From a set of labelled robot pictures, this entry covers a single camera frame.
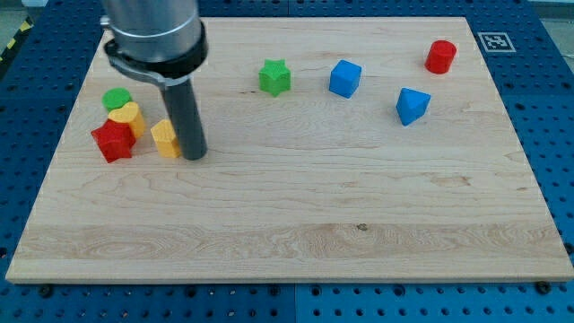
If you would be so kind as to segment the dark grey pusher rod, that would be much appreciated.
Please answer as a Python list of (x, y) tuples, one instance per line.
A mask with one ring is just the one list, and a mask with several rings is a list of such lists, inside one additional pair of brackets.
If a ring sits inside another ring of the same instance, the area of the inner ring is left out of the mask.
[(190, 77), (166, 78), (161, 95), (183, 157), (190, 161), (202, 159), (207, 144)]

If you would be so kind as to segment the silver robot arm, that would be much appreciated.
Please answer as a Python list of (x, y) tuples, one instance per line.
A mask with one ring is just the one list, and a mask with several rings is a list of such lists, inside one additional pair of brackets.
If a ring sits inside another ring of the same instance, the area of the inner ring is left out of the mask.
[(196, 0), (102, 0), (104, 50), (121, 74), (158, 87), (184, 158), (207, 153), (191, 81), (208, 55), (206, 28)]

